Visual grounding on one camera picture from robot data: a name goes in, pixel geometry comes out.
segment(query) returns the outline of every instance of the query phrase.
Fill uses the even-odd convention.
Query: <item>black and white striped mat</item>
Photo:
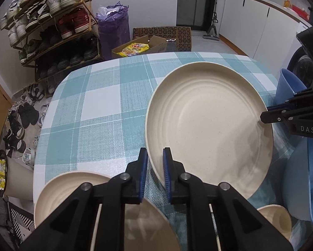
[[[9,202],[10,216],[15,234],[23,242],[35,230],[33,214]]]

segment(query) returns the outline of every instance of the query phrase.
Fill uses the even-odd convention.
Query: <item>patterned brown mat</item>
[[[174,38],[177,42],[177,51],[191,51],[191,28],[186,26],[161,26],[161,27],[145,27],[134,28],[133,38],[140,38],[148,35],[151,38],[153,35],[162,38]]]

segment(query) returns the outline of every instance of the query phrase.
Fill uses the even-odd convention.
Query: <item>red sneaker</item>
[[[84,8],[77,8],[71,15],[75,33],[82,32],[89,28],[89,16]]]
[[[62,39],[72,36],[74,33],[74,24],[72,21],[72,15],[66,14],[58,21],[58,29]]]

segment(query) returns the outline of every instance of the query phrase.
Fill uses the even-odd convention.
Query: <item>glass door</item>
[[[177,26],[207,31],[212,22],[216,0],[178,0]]]

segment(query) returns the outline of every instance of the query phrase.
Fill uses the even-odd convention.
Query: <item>purple bag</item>
[[[102,56],[111,59],[111,50],[130,41],[129,6],[118,2],[106,8],[100,7],[96,19],[100,35]]]

